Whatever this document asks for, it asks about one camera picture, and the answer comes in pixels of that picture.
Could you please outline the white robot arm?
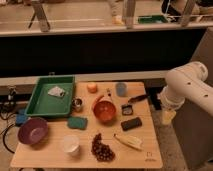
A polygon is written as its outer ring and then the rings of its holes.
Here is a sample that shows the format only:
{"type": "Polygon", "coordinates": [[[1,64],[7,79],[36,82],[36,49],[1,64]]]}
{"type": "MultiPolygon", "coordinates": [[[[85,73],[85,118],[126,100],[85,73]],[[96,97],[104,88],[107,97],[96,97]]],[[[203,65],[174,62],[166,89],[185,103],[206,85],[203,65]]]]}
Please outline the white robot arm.
{"type": "Polygon", "coordinates": [[[207,77],[208,69],[199,61],[189,62],[166,73],[166,85],[159,94],[163,125],[172,122],[186,99],[213,117],[213,87],[205,83],[207,77]]]}

